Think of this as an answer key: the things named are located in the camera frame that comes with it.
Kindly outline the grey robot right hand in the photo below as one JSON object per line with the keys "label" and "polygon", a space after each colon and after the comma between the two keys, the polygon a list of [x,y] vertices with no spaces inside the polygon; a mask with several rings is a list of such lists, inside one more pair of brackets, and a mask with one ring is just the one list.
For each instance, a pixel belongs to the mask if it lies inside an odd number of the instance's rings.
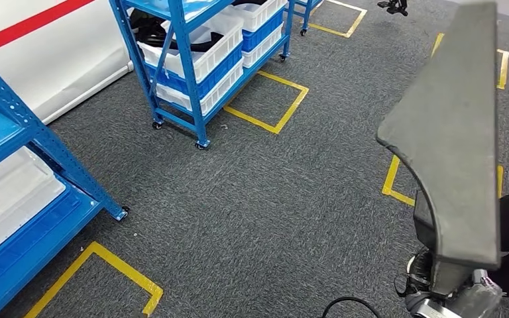
{"label": "grey robot right hand", "polygon": [[412,317],[490,317],[504,293],[486,270],[474,270],[469,278],[449,295],[438,296],[432,290],[433,254],[423,248],[408,261],[404,299]]}

